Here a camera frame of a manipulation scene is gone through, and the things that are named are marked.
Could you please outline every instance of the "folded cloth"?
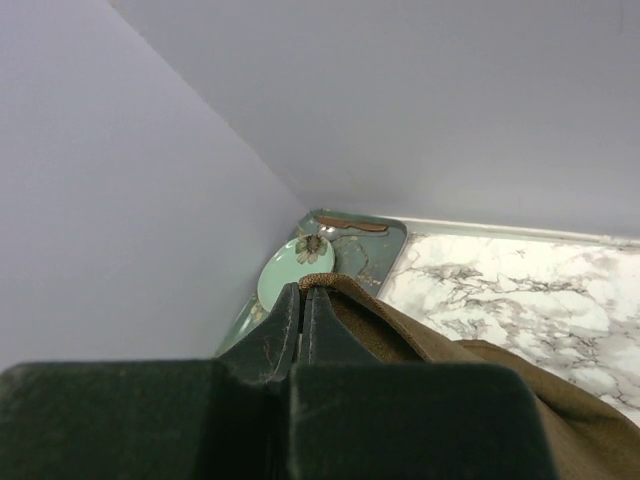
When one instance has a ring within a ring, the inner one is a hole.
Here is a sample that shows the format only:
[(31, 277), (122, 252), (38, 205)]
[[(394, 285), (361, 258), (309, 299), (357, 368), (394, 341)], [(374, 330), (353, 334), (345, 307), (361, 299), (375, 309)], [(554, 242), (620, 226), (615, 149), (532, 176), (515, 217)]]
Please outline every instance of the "folded cloth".
[(303, 295), (328, 287), (338, 319), (381, 361), (490, 362), (515, 370), (536, 396), (562, 480), (640, 479), (640, 428), (581, 388), (488, 342), (448, 340), (345, 275), (308, 275), (299, 284)]

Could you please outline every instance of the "brown knife handle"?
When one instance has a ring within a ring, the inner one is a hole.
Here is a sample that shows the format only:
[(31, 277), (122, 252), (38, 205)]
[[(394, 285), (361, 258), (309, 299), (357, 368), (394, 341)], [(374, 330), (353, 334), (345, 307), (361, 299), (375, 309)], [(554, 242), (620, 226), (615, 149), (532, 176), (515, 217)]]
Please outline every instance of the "brown knife handle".
[(363, 232), (386, 232), (389, 227), (378, 223), (354, 222), (351, 220), (343, 220), (341, 218), (332, 217), (315, 217), (316, 222), (322, 223), (328, 227), (336, 228), (357, 228)]

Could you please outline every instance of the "white marble surface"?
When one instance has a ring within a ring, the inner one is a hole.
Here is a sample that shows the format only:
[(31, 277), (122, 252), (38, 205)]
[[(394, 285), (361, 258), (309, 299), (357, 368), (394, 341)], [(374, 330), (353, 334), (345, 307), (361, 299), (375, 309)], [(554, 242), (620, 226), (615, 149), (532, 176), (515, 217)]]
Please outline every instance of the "white marble surface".
[(452, 340), (483, 339), (640, 425), (640, 250), (413, 235), (379, 297)]

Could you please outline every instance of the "tray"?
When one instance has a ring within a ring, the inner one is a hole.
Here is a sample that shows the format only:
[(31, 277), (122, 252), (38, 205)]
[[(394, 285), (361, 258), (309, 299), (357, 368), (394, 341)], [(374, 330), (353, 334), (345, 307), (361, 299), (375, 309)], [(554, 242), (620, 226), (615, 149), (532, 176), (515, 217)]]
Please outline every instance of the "tray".
[[(372, 223), (387, 227), (388, 235), (382, 237), (356, 236), (353, 233), (362, 233), (362, 231), (354, 228), (338, 228), (340, 233), (346, 235), (331, 242), (336, 255), (334, 272), (349, 275), (368, 293), (376, 296), (407, 240), (407, 227), (404, 223), (368, 215), (334, 212), (325, 209), (312, 210), (298, 222), (289, 236), (289, 240), (300, 235), (316, 233), (320, 228), (316, 217)], [(258, 295), (254, 292), (231, 325), (216, 355), (224, 353), (251, 332), (266, 316), (267, 312), (260, 305)]]

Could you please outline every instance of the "gray wall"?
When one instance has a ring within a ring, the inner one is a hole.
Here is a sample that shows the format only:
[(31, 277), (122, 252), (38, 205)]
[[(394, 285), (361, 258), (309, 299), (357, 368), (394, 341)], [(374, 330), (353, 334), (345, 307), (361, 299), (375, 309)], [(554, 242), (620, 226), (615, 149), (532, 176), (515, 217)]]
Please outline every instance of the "gray wall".
[(0, 14), (0, 370), (211, 355), (305, 208), (108, 4), (31, 3)]
[(310, 206), (640, 236), (640, 2), (112, 2)]

